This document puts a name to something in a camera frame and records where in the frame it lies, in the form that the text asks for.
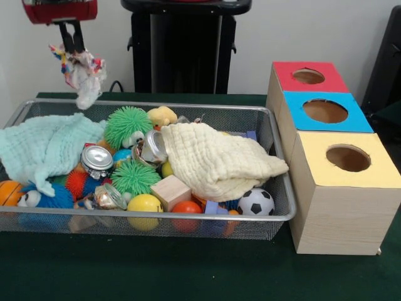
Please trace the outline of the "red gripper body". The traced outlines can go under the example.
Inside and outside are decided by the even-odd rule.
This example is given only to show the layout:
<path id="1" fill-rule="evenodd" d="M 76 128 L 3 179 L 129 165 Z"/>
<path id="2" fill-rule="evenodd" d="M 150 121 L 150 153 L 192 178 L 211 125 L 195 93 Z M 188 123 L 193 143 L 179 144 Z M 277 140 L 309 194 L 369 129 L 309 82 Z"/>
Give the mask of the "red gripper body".
<path id="1" fill-rule="evenodd" d="M 97 1 L 22 1 L 22 5 L 33 24 L 88 21 L 98 12 Z"/>

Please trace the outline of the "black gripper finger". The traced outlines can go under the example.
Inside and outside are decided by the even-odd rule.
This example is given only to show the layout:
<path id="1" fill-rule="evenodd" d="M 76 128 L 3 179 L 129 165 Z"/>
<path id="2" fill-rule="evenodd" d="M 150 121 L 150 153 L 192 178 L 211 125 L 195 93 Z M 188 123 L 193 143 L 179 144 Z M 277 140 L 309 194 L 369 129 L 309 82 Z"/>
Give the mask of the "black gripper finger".
<path id="1" fill-rule="evenodd" d="M 59 23 L 60 33 L 63 40 L 63 45 L 66 52 L 74 52 L 73 37 L 70 35 L 64 22 Z"/>
<path id="2" fill-rule="evenodd" d="M 83 41 L 83 35 L 81 31 L 81 25 L 78 20 L 74 20 L 72 22 L 72 25 L 74 27 L 74 33 L 73 33 L 73 42 L 75 46 L 76 51 L 85 51 L 85 44 Z"/>

